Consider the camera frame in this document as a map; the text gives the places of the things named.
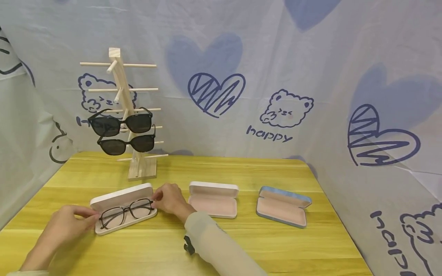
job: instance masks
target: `beige sleeve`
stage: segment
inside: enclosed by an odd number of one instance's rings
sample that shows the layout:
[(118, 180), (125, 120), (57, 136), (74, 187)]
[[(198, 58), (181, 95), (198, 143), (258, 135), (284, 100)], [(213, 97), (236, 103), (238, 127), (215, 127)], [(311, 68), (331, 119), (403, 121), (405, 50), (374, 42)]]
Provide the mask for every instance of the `beige sleeve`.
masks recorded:
[(191, 214), (184, 227), (195, 252), (221, 276), (267, 275), (207, 214)]
[(48, 271), (17, 271), (17, 272), (11, 272), (7, 274), (6, 276), (49, 276)]

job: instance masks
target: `wooden glasses display stand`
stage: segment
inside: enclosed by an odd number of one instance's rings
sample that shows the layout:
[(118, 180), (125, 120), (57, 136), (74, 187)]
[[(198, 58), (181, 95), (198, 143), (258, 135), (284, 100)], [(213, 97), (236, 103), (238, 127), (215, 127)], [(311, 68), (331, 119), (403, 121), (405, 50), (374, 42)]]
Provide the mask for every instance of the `wooden glasses display stand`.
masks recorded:
[[(148, 91), (158, 91), (158, 88), (129, 88), (129, 84), (127, 83), (126, 73), (124, 71), (124, 67), (141, 67), (141, 68), (156, 68), (155, 64), (124, 64), (121, 58), (120, 48), (109, 48), (109, 59), (110, 63), (99, 63), (99, 62), (80, 62), (80, 65), (86, 66), (105, 66), (108, 67), (106, 72), (110, 74), (111, 72), (114, 75), (115, 84), (117, 88), (115, 89), (89, 89), (88, 92), (116, 92), (115, 103), (121, 102), (123, 106), (122, 110), (107, 110), (104, 113), (118, 113), (124, 112), (123, 120), (125, 120), (128, 116), (134, 115), (135, 112), (144, 112), (143, 109), (134, 109), (131, 101), (130, 93), (132, 91), (137, 92), (148, 92)], [(161, 108), (152, 108), (148, 109), (150, 111), (161, 110)], [(136, 137), (137, 134), (133, 133), (130, 130), (129, 137), (127, 141), (131, 141), (132, 138)], [(156, 141), (155, 144), (162, 144), (163, 141)], [(118, 159), (117, 161), (130, 161), (129, 166), (129, 180), (137, 180), (141, 178), (155, 178), (156, 177), (156, 159), (158, 157), (165, 157), (167, 154), (161, 155), (148, 155), (133, 151), (132, 158), (127, 159)]]

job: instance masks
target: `eyeglasses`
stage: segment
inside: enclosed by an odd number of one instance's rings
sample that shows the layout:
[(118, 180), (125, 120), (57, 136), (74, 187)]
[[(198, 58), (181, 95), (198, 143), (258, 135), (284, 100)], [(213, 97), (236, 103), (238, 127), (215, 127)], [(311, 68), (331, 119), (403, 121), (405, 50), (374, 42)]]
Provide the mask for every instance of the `eyeglasses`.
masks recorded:
[(148, 152), (155, 146), (155, 125), (153, 125), (153, 130), (153, 134), (137, 136), (129, 142), (120, 139), (102, 140), (106, 136), (101, 136), (97, 144), (108, 155), (122, 155), (126, 151), (126, 145), (131, 145), (137, 152)]
[(125, 214), (128, 211), (135, 219), (140, 219), (150, 215), (150, 213), (154, 210), (150, 207), (152, 202), (153, 201), (148, 198), (142, 198), (132, 202), (128, 207), (115, 207), (104, 211), (99, 219), (101, 222), (101, 229), (111, 229), (122, 225)]
[(92, 115), (88, 118), (88, 122), (91, 124), (92, 129), (100, 136), (111, 137), (120, 133), (120, 125), (126, 124), (127, 128), (133, 133), (148, 132), (152, 125), (152, 112), (142, 107), (147, 113), (134, 114), (128, 116), (124, 121), (120, 121), (114, 117), (98, 117), (106, 110)]

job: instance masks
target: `open glasses case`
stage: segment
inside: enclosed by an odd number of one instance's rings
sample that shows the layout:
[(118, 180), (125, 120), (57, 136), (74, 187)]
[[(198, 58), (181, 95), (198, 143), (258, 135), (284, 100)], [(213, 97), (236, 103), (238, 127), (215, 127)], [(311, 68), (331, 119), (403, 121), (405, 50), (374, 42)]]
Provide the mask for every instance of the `open glasses case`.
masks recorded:
[(256, 214), (266, 219), (305, 228), (307, 218), (304, 208), (310, 204), (310, 197), (263, 186), (259, 191)]
[(192, 181), (189, 204), (214, 218), (236, 218), (237, 185)]
[[(90, 206), (92, 209), (98, 211), (100, 213), (100, 218), (103, 212), (115, 208), (115, 207), (129, 207), (133, 202), (137, 202), (137, 200), (150, 198), (153, 195), (152, 185), (150, 183), (144, 183), (141, 185), (137, 185), (134, 187), (130, 187), (124, 190), (116, 191), (113, 193), (108, 193), (106, 195), (102, 195), (96, 198), (93, 198), (90, 202)], [(136, 213), (136, 217), (134, 218), (130, 211), (124, 212), (124, 220), (121, 224), (114, 223), (109, 224), (106, 228), (103, 228), (102, 221), (99, 220), (95, 224), (95, 233), (99, 236), (106, 235), (108, 233), (112, 233), (116, 230), (128, 227), (130, 225), (136, 224), (146, 219), (150, 219), (156, 216), (157, 210), (148, 210), (145, 208), (138, 209)]]

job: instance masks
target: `sunglasses lens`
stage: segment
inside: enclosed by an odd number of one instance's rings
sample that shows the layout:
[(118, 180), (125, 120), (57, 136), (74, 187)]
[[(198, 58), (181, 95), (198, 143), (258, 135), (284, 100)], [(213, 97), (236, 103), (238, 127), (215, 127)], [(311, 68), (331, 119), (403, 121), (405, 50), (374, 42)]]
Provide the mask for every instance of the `sunglasses lens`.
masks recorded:
[(126, 151), (126, 145), (121, 140), (103, 140), (100, 146), (108, 155), (121, 155)]
[(120, 122), (115, 118), (95, 118), (91, 127), (95, 133), (103, 137), (115, 136), (120, 132)]
[(148, 132), (152, 126), (150, 114), (137, 114), (126, 119), (126, 125), (133, 133)]
[(153, 149), (154, 138), (153, 135), (137, 136), (130, 141), (132, 147), (137, 152), (148, 152)]

